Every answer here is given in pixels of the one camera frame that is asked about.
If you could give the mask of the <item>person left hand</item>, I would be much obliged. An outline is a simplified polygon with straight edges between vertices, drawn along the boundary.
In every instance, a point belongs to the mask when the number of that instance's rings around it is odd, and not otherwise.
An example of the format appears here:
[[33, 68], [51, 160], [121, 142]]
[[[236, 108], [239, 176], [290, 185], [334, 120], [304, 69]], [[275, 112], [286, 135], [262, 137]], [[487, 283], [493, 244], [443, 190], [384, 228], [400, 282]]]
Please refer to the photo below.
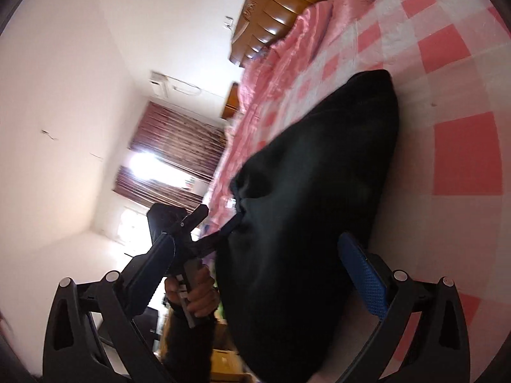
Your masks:
[[[188, 296], [189, 312], [196, 317], [206, 317], [213, 314], [220, 303], [218, 291], [214, 287], [215, 280], [210, 274], [208, 266], [202, 265], [197, 271], [196, 286]], [[174, 277], [167, 277], [164, 281], [164, 290], [171, 304], [181, 305], [179, 298], [179, 282]]]

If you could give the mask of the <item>person left forearm black sleeve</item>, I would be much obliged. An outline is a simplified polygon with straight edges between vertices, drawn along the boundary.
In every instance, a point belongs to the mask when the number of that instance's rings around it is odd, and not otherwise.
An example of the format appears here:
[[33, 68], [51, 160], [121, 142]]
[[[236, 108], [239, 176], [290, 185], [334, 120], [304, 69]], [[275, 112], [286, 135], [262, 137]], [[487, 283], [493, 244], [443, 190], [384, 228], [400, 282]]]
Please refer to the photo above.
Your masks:
[[183, 309], [176, 304], [171, 309], [170, 328], [164, 337], [167, 352], [161, 360], [165, 370], [175, 382], [209, 382], [215, 316], [198, 317], [190, 328]]

